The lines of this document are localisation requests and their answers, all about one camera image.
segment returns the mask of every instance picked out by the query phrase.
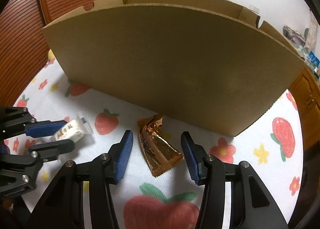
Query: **metal screw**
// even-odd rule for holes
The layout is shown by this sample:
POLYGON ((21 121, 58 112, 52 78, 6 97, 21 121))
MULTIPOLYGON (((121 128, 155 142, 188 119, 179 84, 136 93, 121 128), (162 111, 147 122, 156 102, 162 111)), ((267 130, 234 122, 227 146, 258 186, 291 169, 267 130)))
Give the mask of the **metal screw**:
POLYGON ((103 153, 103 154, 100 155, 100 159, 102 159, 102 160, 106 160, 108 158, 109 158, 109 154, 108 153, 103 153))
POLYGON ((38 152, 31 152, 31 157, 36 158, 38 157, 38 152))
POLYGON ((241 166, 244 168, 248 168, 250 166, 250 164, 247 161, 242 161, 241 166))
POLYGON ((206 159, 207 161, 213 161, 213 160, 214 160, 214 156, 211 155, 211 154, 208 154, 208 155, 206 155, 205 159, 206 159))
POLYGON ((65 163, 66 167, 70 168, 73 166, 73 161, 72 160, 68 160, 66 163, 65 163))
POLYGON ((25 182, 25 183, 29 182, 29 177, 28 177, 28 175, 22 175, 22 180, 23 180, 23 182, 25 182))

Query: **tablecloth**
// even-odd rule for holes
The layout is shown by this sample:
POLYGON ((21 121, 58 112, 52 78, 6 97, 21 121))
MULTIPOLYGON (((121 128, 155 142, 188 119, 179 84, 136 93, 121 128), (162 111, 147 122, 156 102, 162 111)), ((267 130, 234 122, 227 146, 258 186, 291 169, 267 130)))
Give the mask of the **tablecloth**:
MULTIPOLYGON (((149 118, 154 112, 68 80, 52 56, 15 106, 28 107, 38 121, 70 120, 82 111, 93 129, 92 135, 76 143, 73 152, 43 164, 36 180, 37 189, 23 195, 30 211, 67 160, 76 163, 91 161, 108 152, 110 146, 118 143, 124 131, 129 129, 134 134, 134 143, 128 167, 124 179, 118 185, 110 186, 120 228, 193 227, 204 186, 196 186, 191 180, 185 161, 155 178, 142 155, 137 120, 149 118), (104 131, 99 130, 101 125, 105 127, 104 131)), ((297 105, 288 90, 260 119, 234 138, 164 117, 164 137, 180 152, 180 135, 183 131, 189 131, 196 144, 201 144, 207 152, 224 162, 238 164, 242 160, 248 161, 274 197, 286 221, 290 220, 300 189, 303 147, 297 105)), ((6 140, 5 144, 11 154, 23 154, 30 145, 47 139, 21 135, 6 140)), ((85 182, 84 215, 87 229, 91 228, 88 192, 89 183, 85 182)), ((230 183, 226 183, 225 200, 223 228, 229 228, 230 183)))

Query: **gold foil wrapper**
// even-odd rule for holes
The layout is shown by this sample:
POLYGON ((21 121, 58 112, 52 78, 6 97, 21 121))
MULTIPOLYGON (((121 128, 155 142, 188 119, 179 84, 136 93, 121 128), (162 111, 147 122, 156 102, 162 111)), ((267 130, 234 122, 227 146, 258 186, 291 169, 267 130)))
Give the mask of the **gold foil wrapper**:
POLYGON ((138 120, 139 139, 154 177, 160 176, 183 160, 183 155, 161 137, 162 114, 138 120))

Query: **wall outlet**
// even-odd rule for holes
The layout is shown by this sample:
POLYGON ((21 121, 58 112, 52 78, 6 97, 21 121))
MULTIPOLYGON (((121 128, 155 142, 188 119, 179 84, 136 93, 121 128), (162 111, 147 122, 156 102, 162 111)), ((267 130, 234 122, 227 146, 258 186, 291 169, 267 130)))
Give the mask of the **wall outlet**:
POLYGON ((257 8, 256 6, 253 6, 252 4, 249 5, 249 9, 254 11, 255 13, 259 14, 260 13, 260 9, 257 8))

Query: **brown cardboard box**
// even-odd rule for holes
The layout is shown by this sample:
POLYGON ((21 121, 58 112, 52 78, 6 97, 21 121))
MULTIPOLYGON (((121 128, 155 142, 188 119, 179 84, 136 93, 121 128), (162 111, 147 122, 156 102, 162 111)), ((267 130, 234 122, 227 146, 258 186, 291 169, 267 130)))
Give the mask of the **brown cardboard box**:
POLYGON ((98 0, 43 29, 66 75, 130 103, 235 136, 303 61, 270 24, 226 0, 98 0))

